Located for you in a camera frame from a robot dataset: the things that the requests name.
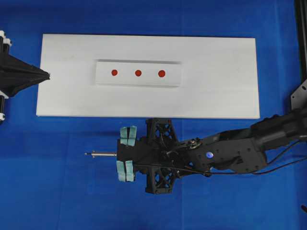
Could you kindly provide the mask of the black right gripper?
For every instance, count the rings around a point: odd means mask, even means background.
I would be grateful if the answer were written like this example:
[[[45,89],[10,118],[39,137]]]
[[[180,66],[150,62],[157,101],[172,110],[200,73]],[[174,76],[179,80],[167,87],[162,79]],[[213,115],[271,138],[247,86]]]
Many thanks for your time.
[[[122,127],[117,140],[117,173],[121,182],[134,182],[136,173],[146,175],[145,191],[172,193],[175,180],[182,177],[179,140],[171,119],[146,120],[146,136],[137,138],[137,127]]]

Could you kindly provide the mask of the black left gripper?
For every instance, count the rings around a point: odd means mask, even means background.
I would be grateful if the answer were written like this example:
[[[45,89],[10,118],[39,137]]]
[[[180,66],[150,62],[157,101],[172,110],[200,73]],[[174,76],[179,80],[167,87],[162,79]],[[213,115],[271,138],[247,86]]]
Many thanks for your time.
[[[5,120],[5,100],[30,86],[50,80],[50,74],[9,55],[12,42],[0,32],[0,124]]]

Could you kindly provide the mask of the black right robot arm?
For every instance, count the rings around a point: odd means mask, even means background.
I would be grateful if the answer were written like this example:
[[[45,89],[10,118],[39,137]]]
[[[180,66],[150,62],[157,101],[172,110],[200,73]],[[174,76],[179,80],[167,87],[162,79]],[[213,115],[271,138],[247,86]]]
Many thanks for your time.
[[[176,179],[200,174],[256,173],[266,168],[266,151],[307,139],[307,110],[274,115],[246,129],[206,138],[179,141],[168,118],[146,120],[146,136],[137,138],[136,126],[123,127],[117,141],[117,173],[121,182],[146,175],[145,191],[169,194]]]

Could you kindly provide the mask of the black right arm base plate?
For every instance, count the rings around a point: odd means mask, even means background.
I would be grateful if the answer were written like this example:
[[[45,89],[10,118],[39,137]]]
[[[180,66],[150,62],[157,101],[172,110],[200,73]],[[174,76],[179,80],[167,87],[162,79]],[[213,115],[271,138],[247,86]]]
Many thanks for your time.
[[[307,80],[291,94],[291,111],[307,107]]]

